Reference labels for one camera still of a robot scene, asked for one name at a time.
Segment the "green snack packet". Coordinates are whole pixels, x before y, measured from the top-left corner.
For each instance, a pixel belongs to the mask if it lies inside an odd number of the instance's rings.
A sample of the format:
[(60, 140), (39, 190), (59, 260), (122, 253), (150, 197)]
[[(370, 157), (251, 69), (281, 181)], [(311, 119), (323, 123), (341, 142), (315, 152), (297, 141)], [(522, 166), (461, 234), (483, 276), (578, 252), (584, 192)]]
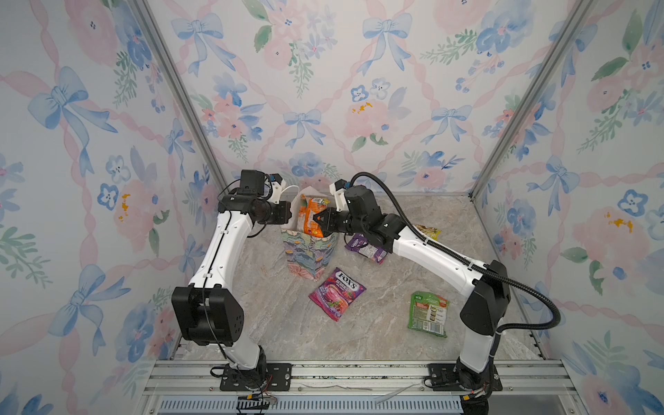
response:
[(445, 323), (449, 302), (430, 292), (413, 292), (409, 309), (409, 330), (446, 338)]

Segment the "orange candy packet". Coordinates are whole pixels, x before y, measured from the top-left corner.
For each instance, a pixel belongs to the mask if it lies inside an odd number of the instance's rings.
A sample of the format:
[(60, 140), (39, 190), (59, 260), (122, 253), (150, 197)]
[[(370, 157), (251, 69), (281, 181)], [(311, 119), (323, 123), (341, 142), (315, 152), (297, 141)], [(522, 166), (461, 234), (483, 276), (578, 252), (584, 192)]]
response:
[(315, 215), (325, 211), (330, 200), (320, 196), (300, 196), (300, 206), (297, 215), (297, 231), (309, 236), (323, 238), (321, 227), (315, 222)]

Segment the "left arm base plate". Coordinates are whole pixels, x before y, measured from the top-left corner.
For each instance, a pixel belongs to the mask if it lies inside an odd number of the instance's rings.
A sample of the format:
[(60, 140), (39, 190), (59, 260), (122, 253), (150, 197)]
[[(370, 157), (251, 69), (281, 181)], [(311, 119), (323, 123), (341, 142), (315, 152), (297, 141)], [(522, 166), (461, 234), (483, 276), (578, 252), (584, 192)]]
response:
[(220, 377), (221, 392), (288, 392), (292, 383), (292, 364), (259, 363), (251, 370), (238, 370), (228, 364)]

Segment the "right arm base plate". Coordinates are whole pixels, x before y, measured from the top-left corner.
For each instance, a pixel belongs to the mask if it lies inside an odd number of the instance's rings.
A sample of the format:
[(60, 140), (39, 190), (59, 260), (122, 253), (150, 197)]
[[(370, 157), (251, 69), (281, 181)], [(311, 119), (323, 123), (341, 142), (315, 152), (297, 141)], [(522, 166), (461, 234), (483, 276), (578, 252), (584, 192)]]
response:
[(436, 392), (480, 394), (503, 390), (500, 375), (492, 361), (482, 373), (466, 368), (461, 362), (430, 363), (427, 371), (423, 383)]

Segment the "yellow snack packet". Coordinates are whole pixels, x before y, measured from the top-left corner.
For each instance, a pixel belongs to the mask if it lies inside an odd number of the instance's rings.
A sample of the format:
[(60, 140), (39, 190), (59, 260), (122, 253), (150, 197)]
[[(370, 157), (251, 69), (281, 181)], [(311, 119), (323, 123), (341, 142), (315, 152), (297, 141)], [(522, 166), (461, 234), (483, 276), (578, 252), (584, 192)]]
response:
[(439, 237), (442, 233), (442, 231), (438, 228), (431, 228), (420, 224), (416, 224), (415, 228), (417, 228), (420, 233), (423, 233), (428, 239), (435, 241), (439, 241)]

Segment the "purple snack packet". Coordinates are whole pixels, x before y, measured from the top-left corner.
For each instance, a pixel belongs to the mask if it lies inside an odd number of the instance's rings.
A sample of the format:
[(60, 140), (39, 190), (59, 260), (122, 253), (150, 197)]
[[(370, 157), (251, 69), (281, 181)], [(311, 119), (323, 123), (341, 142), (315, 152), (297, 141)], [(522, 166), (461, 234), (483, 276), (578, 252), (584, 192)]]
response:
[(388, 252), (382, 248), (370, 244), (366, 237), (357, 233), (350, 240), (345, 241), (345, 248), (376, 264), (382, 264)]

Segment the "floral paper gift bag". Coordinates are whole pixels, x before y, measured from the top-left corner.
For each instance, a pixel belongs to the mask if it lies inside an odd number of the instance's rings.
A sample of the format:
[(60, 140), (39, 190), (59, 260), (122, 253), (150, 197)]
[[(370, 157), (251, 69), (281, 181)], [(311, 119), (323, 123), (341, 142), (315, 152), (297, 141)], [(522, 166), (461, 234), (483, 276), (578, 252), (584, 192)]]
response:
[(280, 232), (289, 271), (301, 278), (318, 281), (331, 260), (338, 236), (317, 237), (300, 229), (299, 213), (305, 207), (304, 197), (328, 200), (328, 195), (312, 187), (304, 188), (292, 200), (292, 218), (280, 228)]

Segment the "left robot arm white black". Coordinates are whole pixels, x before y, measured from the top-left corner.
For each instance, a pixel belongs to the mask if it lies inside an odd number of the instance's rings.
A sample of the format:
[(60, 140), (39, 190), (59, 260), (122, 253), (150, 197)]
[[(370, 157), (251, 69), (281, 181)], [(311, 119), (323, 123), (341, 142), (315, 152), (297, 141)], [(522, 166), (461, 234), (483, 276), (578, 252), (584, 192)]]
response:
[(171, 304), (185, 340), (217, 346), (231, 368), (258, 372), (265, 353), (243, 332), (245, 312), (233, 295), (233, 278), (253, 228), (285, 225), (292, 212), (291, 203), (281, 199), (286, 183), (279, 174), (244, 169), (238, 183), (218, 198), (202, 264), (190, 282), (174, 290)]

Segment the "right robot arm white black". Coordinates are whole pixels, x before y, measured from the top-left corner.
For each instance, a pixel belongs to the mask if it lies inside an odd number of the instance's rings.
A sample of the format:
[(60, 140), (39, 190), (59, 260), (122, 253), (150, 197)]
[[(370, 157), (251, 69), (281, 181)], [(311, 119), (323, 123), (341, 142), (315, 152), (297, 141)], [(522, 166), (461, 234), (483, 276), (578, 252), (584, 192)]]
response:
[(421, 233), (407, 218), (395, 196), (386, 195), (394, 214), (385, 214), (369, 188), (362, 185), (335, 192), (336, 207), (314, 215), (323, 234), (362, 235), (370, 245), (422, 266), (465, 300), (460, 319), (465, 326), (463, 348), (456, 360), (458, 385), (487, 391), (494, 380), (499, 326), (511, 300), (506, 273), (496, 261), (487, 265), (469, 259)]

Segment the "magenta Fox's candy packet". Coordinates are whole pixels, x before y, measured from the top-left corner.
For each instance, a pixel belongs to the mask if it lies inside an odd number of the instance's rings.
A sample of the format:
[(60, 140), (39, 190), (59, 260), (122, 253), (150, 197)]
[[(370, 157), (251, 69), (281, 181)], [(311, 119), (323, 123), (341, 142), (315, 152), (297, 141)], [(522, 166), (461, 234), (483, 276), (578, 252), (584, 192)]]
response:
[(309, 299), (329, 318), (338, 322), (349, 306), (365, 291), (364, 285), (340, 268), (335, 268), (333, 273), (309, 295)]

